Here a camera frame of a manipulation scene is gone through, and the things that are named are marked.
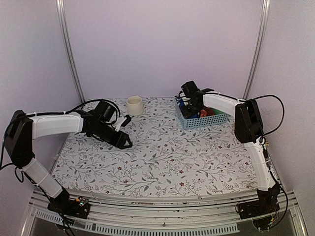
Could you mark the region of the light blue plastic basket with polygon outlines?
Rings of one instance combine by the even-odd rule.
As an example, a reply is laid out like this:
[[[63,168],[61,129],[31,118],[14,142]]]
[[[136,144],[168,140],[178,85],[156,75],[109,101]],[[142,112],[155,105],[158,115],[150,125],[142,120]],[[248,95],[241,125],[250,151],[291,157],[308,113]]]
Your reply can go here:
[[[207,116],[203,118],[200,118],[200,117],[199,118],[184,118],[184,116],[181,114],[180,109],[178,107],[178,104],[177,104],[178,100],[179,99],[174,98],[176,116],[179,119],[180,124],[182,125],[182,128],[184,128],[185,130],[223,124],[223,123],[226,123],[229,118],[229,115],[226,113],[221,114],[221,115]]]

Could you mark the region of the blue towel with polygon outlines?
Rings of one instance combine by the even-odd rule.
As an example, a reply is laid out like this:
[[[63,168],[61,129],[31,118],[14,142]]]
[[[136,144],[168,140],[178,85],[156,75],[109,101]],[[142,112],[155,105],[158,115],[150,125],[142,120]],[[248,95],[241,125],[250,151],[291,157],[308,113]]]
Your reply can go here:
[[[181,100],[181,99],[179,99],[179,100],[177,101],[177,104],[178,104],[178,107],[179,107],[179,109],[180,109],[181,114],[183,115],[183,106],[186,106],[185,103],[184,103],[184,101]]]

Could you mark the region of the orange bunny pattern towel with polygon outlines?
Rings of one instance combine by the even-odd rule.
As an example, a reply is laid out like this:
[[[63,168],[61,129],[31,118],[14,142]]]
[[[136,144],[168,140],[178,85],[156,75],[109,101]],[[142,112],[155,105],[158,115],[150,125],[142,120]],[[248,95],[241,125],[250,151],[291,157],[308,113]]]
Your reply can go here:
[[[203,117],[207,117],[207,116],[208,116],[207,111],[205,111],[205,110],[202,109],[202,110],[200,111],[199,117],[200,117],[200,118],[203,118]]]

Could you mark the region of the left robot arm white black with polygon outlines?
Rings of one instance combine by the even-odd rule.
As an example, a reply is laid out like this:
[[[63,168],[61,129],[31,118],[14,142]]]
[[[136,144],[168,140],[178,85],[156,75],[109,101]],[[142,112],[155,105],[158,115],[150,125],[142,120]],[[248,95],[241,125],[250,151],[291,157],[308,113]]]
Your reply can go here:
[[[83,133],[119,149],[132,147],[129,135],[120,130],[130,123],[131,117],[123,117],[118,106],[110,100],[97,99],[96,102],[97,106],[89,111],[82,110],[86,102],[63,112],[27,114],[16,110],[3,134],[1,156],[7,153],[10,164],[54,199],[55,207],[62,213],[70,213],[73,202],[68,199],[69,193],[36,159],[32,142],[44,136]]]

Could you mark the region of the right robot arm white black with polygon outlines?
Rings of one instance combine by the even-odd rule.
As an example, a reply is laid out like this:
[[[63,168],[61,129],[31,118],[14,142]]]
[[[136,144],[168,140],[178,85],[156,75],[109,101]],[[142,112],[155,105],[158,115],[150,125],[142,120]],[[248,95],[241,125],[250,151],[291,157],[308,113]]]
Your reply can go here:
[[[190,118],[201,112],[202,108],[214,108],[234,117],[234,134],[236,139],[248,151],[257,178],[257,194],[261,198],[254,204],[258,214],[265,214],[270,210],[280,185],[271,171],[271,163],[266,149],[265,136],[274,130],[265,133],[260,115],[257,98],[241,100],[212,89],[200,90],[194,81],[186,82],[181,86],[179,98],[183,100],[183,115]]]

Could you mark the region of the green rolled towel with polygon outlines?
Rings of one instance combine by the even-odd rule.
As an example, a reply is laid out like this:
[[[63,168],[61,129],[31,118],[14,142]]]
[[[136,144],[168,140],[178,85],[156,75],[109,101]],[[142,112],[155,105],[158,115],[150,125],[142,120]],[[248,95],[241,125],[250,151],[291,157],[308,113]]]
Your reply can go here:
[[[212,110],[214,111],[215,115],[225,114],[225,112],[222,112],[222,111],[214,109],[214,108]]]

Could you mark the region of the cream ceramic cup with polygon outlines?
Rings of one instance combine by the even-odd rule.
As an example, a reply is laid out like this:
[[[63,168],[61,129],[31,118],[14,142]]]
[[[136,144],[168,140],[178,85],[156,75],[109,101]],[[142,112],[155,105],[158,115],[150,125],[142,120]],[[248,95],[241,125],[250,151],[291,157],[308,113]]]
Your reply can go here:
[[[131,116],[138,116],[143,114],[144,105],[140,96],[129,97],[126,101],[127,113]]]

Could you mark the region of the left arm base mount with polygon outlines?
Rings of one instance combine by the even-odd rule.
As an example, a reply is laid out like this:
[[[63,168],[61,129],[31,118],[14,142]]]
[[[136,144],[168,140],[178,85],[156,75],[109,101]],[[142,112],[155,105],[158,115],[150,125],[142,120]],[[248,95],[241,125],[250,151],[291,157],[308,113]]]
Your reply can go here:
[[[84,197],[72,200],[68,195],[59,195],[56,198],[50,199],[47,208],[61,215],[87,219],[91,205],[89,204],[89,200]]]

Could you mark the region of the front aluminium rail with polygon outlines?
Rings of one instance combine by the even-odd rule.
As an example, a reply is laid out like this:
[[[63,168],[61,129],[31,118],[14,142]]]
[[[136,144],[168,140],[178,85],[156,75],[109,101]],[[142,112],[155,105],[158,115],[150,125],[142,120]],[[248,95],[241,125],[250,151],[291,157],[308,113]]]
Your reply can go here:
[[[71,232],[108,236],[306,236],[308,231],[293,192],[280,194],[273,228],[262,231],[254,218],[242,219],[239,203],[255,191],[193,197],[131,197],[70,190],[88,198],[87,219],[73,218]]]

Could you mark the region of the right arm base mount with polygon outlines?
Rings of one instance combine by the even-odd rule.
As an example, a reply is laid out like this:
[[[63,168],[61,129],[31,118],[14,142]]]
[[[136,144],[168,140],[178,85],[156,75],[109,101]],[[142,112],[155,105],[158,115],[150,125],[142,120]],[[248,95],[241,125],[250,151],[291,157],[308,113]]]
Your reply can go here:
[[[241,201],[235,206],[235,211],[241,219],[258,217],[269,213],[276,213],[280,210],[276,197],[258,197],[254,201]]]

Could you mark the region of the right aluminium frame post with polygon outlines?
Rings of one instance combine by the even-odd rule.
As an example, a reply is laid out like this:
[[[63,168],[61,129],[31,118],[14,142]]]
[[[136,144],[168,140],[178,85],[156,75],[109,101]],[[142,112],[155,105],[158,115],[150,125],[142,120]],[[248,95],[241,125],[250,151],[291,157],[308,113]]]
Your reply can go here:
[[[242,96],[243,99],[249,98],[251,89],[253,87],[255,74],[258,67],[260,53],[261,53],[261,49],[263,45],[263,40],[264,40],[264,36],[265,36],[267,24],[268,24],[269,9],[270,9],[270,0],[263,0],[259,26],[258,26],[257,39],[255,43],[254,53],[253,53],[253,59],[251,62],[245,90],[243,92],[243,96]]]

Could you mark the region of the aluminium frame post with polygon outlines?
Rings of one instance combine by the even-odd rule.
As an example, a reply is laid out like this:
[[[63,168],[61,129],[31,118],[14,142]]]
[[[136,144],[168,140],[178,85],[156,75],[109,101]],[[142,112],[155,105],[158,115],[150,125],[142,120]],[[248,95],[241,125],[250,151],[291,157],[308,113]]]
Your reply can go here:
[[[76,63],[75,63],[75,59],[74,59],[74,55],[72,51],[71,42],[70,42],[70,36],[69,36],[65,7],[64,7],[64,0],[56,0],[56,7],[57,7],[57,15],[58,15],[59,23],[60,23],[64,48],[66,52],[66,57],[67,57],[67,61],[70,68],[70,73],[72,75],[73,83],[74,83],[79,101],[83,103],[86,100],[84,97],[83,89],[82,89],[79,75],[77,72]]]
[[[257,39],[255,43],[254,53],[253,53],[253,59],[251,62],[245,90],[243,92],[243,96],[242,96],[243,99],[249,98],[251,89],[253,87],[255,74],[258,67],[260,53],[261,53],[261,49],[263,45],[263,40],[264,40],[264,36],[265,36],[267,24],[268,24],[269,9],[270,9],[270,0],[263,0],[259,26],[258,26]]]

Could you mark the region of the left aluminium frame post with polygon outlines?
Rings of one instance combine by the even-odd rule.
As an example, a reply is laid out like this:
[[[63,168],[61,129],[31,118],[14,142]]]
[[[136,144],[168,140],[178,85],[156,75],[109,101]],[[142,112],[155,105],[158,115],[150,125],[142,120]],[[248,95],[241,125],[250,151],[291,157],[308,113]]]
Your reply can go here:
[[[75,59],[74,59],[74,55],[72,51],[71,42],[70,42],[70,36],[69,36],[65,7],[64,7],[64,0],[56,0],[56,7],[57,7],[57,15],[58,15],[59,23],[60,23],[64,48],[66,52],[66,57],[67,57],[67,61],[70,68],[70,73],[72,75],[73,83],[74,83],[79,101],[83,103],[86,100],[84,97],[83,89],[82,89],[79,75],[77,72],[76,63],[75,63]]]

